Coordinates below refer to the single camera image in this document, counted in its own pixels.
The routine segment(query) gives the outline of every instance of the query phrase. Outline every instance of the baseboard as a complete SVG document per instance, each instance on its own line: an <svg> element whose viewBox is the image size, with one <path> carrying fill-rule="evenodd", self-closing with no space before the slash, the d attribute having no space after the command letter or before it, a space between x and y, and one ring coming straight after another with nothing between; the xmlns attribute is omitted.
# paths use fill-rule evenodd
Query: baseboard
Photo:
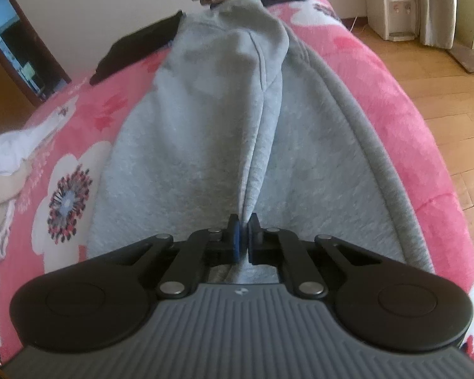
<svg viewBox="0 0 474 379"><path fill-rule="evenodd" d="M355 17L352 18L342 18L342 24L349 30L355 21ZM357 17L355 22L355 27L363 27L367 24L367 17Z"/></svg>

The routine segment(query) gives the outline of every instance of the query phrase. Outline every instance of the brown door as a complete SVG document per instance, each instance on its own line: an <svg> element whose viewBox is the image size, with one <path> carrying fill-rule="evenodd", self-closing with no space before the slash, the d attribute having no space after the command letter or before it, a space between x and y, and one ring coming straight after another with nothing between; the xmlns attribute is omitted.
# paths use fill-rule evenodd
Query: brown door
<svg viewBox="0 0 474 379"><path fill-rule="evenodd" d="M0 64L0 133L21 128L34 109Z"/></svg>

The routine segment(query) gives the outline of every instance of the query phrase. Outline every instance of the bed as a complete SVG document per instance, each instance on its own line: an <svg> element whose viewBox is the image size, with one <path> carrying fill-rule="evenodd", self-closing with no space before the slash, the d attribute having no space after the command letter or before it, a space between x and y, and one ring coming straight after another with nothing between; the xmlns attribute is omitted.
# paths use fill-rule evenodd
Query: bed
<svg viewBox="0 0 474 379"><path fill-rule="evenodd" d="M421 226L433 270L467 292L474 305L474 249L463 212L434 139L411 100L381 60L352 35L327 0L272 5L284 21L338 75L360 104L406 190ZM15 201L0 262L0 354L7 362L21 343L9 318L14 292L25 282L87 258L87 239L100 176L129 113L155 84L170 53L164 47L91 87L90 73L38 108L32 127L50 115L66 121L38 149L33 171ZM49 222L56 194L78 183L81 205L68 223ZM474 319L463 350L474 359Z"/></svg>

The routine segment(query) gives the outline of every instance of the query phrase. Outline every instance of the pink bedspread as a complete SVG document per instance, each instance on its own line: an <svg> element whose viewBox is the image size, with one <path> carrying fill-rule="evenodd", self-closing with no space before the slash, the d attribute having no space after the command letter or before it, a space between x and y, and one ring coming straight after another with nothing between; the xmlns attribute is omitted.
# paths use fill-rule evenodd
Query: pink bedspread
<svg viewBox="0 0 474 379"><path fill-rule="evenodd" d="M331 11L327 0L283 3L269 9L328 63L357 99L402 179L436 273L462 287L474 303L474 249L465 218L439 150L411 100L380 59L327 14ZM39 239L33 238L37 235L38 212L42 212L43 204L47 206L45 202L59 186L60 177L85 175L80 166L94 164L92 147L114 142L122 122L147 92L167 54L168 50L152 54L94 88L87 83L89 76L79 78L39 108L28 122L29 126L37 124L56 110L73 112L54 140L37 153L34 172L16 203L7 257L0 263L0 351L4 361L21 348L8 312L14 292L44 272L85 259L84 238L61 242L58 237L49 237L44 224L47 218L42 220L46 235L39 246ZM64 172L61 161L74 167ZM90 175L98 178L98 168L92 169ZM88 205L94 193L96 187L89 192ZM68 235L72 229L64 232ZM464 349L474 358L474 321Z"/></svg>

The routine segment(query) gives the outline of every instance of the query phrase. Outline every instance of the curtain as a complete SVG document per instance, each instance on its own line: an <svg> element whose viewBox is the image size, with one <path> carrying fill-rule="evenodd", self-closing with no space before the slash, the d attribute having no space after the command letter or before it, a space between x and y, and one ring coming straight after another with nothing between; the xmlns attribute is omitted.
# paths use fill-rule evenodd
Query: curtain
<svg viewBox="0 0 474 379"><path fill-rule="evenodd" d="M420 42L439 48L453 47L456 0L418 0Z"/></svg>

